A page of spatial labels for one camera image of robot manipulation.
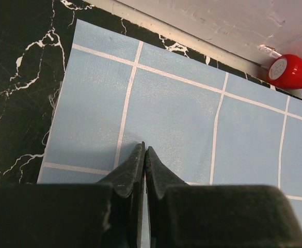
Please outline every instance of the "red bottle cap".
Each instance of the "red bottle cap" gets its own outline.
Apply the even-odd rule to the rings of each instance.
[[[271,64],[267,78],[278,88],[302,89],[302,59],[293,54],[280,56]]]

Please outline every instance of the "white wall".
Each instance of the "white wall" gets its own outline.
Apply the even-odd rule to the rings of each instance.
[[[245,59],[302,57],[302,0],[118,0]]]

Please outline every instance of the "black object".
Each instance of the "black object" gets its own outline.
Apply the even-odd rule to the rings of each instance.
[[[144,143],[96,184],[1,188],[0,247],[140,247],[144,169],[152,248],[302,247],[279,189],[191,187]]]

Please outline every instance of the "white sticker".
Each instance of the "white sticker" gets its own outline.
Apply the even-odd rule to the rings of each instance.
[[[271,80],[275,80],[283,75],[287,66],[287,60],[285,58],[281,58],[274,62],[274,64],[270,67],[269,70],[269,78]]]

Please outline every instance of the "marble countertop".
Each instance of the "marble countertop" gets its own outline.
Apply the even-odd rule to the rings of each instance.
[[[0,186],[37,181],[76,19],[270,88],[245,72],[83,1],[0,0]]]

